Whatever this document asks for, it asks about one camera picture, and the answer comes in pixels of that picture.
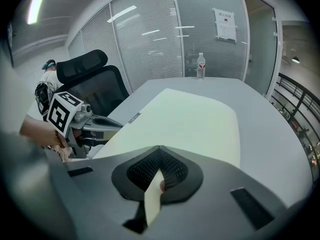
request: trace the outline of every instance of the door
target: door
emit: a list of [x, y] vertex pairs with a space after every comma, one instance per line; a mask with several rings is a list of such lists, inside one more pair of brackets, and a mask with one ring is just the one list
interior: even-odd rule
[[277, 24], [274, 9], [262, 0], [245, 0], [250, 29], [249, 63], [244, 82], [266, 96], [277, 55]]

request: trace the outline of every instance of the chair backrest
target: chair backrest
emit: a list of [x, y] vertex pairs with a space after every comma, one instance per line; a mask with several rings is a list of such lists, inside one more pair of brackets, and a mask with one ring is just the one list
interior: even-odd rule
[[107, 55], [102, 50], [93, 50], [79, 57], [58, 62], [56, 75], [63, 84], [94, 72], [108, 62]]
[[[61, 75], [64, 76], [63, 80], [68, 81], [65, 81], [65, 84], [55, 92], [67, 91], [90, 104], [95, 115], [107, 117], [129, 94], [118, 68], [113, 65], [103, 66], [106, 61], [101, 54], [103, 51], [95, 50], [92, 52], [57, 63], [59, 81]], [[76, 65], [77, 70], [80, 68], [82, 70], [73, 70], [71, 65]]]

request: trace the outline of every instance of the white shirt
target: white shirt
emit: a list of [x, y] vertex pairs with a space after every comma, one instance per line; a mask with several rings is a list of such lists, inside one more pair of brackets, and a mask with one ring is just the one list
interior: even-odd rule
[[52, 84], [55, 91], [63, 85], [63, 83], [58, 80], [57, 71], [53, 70], [48, 70], [41, 76], [39, 83], [45, 82]]

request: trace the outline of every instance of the white table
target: white table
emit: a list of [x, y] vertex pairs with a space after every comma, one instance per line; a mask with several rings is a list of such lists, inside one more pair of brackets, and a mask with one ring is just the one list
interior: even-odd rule
[[268, 100], [240, 80], [149, 80], [108, 117], [125, 125], [166, 88], [212, 98], [232, 108], [239, 126], [240, 169], [273, 191], [287, 206], [310, 193], [311, 170], [298, 137]]

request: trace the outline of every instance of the window blinds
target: window blinds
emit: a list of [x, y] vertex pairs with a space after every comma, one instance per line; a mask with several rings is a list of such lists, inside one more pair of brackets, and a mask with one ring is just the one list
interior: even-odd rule
[[182, 49], [173, 0], [114, 0], [119, 50], [133, 91], [149, 79], [182, 77]]
[[75, 36], [72, 43], [69, 45], [68, 52], [70, 59], [79, 57], [86, 53], [80, 32]]
[[130, 84], [117, 49], [110, 18], [110, 8], [107, 5], [82, 28], [83, 44], [86, 52], [99, 49], [108, 56], [107, 65], [113, 65], [119, 69], [124, 86], [131, 94]]
[[[242, 0], [177, 0], [183, 33], [186, 77], [197, 75], [203, 53], [206, 77], [242, 80], [247, 57], [247, 23]], [[236, 39], [218, 39], [213, 8], [234, 12]]]

